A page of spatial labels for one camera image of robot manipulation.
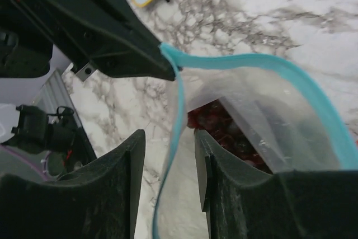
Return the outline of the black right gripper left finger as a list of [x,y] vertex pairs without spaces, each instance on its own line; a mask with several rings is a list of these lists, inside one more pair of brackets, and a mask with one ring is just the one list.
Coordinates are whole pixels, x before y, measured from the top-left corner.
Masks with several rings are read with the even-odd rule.
[[1,176],[2,238],[133,238],[145,132],[57,181]]

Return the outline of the purple fake grapes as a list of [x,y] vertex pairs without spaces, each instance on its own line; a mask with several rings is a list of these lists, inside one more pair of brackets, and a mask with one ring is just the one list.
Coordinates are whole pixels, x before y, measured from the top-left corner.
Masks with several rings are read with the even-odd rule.
[[187,126],[206,130],[228,152],[267,174],[272,173],[219,100],[188,112]]

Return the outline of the aluminium extrusion rail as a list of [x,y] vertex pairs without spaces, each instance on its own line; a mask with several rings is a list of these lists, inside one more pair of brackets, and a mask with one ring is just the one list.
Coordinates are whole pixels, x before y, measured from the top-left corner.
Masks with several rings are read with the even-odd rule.
[[43,110],[49,116],[72,116],[75,108],[58,69],[55,69],[32,99],[30,105]]

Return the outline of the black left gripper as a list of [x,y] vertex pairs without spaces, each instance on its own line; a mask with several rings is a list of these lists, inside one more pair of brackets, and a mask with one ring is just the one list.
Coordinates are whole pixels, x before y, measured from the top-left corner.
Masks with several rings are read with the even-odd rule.
[[1,78],[46,75],[58,48],[81,79],[173,80],[159,45],[126,0],[1,0]]

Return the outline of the blue zip clear bag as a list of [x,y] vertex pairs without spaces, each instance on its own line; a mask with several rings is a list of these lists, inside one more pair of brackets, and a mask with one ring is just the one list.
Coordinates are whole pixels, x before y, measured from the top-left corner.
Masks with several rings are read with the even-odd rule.
[[357,145],[321,88],[267,54],[196,57],[162,44],[175,69],[172,134],[154,209],[153,238],[210,238],[188,112],[219,100],[272,171],[356,171]]

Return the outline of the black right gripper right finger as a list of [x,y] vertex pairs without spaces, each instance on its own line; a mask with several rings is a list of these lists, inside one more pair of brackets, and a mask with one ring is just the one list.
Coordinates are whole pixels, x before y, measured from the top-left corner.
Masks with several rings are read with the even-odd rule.
[[210,238],[356,238],[357,172],[266,174],[195,132]]

